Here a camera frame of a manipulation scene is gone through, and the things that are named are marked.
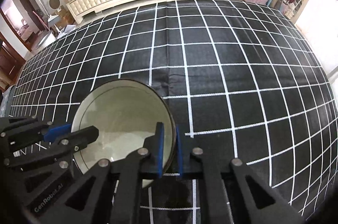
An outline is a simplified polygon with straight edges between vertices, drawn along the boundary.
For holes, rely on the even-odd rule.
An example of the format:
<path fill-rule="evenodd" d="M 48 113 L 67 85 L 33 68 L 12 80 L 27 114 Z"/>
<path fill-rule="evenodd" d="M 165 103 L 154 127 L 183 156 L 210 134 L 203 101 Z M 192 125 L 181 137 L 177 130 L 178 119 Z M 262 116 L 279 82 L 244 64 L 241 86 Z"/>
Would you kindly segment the black white grid tablecloth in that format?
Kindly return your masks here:
<path fill-rule="evenodd" d="M 305 218 L 337 188 L 336 96 L 279 10 L 179 0 L 98 18 L 26 63 L 9 114 L 70 122 L 115 79 L 151 86 L 180 131 L 220 138 Z"/>

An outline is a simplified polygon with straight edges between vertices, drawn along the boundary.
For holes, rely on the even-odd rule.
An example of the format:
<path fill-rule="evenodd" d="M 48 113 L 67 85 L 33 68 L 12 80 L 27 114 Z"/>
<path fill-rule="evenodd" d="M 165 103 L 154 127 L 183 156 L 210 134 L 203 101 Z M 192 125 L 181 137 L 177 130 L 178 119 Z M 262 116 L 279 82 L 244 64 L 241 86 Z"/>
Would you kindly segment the green patterned ceramic bowl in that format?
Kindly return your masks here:
<path fill-rule="evenodd" d="M 95 88 L 72 122 L 73 132 L 90 126 L 98 129 L 98 138 L 75 152 L 77 167 L 86 173 L 100 159 L 124 159 L 154 135 L 158 122 L 164 124 L 163 170 L 167 171 L 174 157 L 176 126 L 164 100 L 151 87 L 131 79 Z"/>

